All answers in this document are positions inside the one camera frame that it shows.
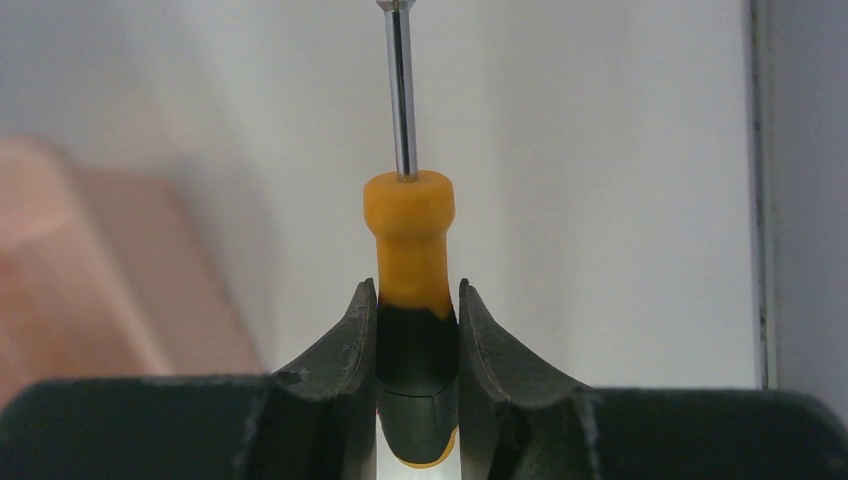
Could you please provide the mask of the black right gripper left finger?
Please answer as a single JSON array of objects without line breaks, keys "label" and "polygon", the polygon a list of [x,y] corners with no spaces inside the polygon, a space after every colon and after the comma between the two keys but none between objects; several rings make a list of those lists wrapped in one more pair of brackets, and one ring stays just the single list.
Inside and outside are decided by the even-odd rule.
[{"label": "black right gripper left finger", "polygon": [[276,372],[72,378],[1,414],[5,479],[372,479],[376,293]]}]

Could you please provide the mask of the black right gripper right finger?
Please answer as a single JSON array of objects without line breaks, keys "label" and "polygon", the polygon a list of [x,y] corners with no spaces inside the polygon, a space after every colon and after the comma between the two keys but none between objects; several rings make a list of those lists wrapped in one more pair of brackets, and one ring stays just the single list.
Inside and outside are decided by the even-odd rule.
[{"label": "black right gripper right finger", "polygon": [[465,479],[843,479],[847,431],[778,390],[600,388],[558,370],[459,287]]}]

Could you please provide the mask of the yellow black handled screwdriver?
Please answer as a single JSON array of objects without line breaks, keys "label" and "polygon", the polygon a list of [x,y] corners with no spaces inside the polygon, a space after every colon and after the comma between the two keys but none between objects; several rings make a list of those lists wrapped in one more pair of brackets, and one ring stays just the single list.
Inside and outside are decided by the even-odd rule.
[{"label": "yellow black handled screwdriver", "polygon": [[377,404],[391,452],[431,468],[458,429],[458,323],[447,269],[455,216],[452,182],[418,166],[410,1],[381,1],[393,114],[395,172],[365,185],[365,221],[378,267]]}]

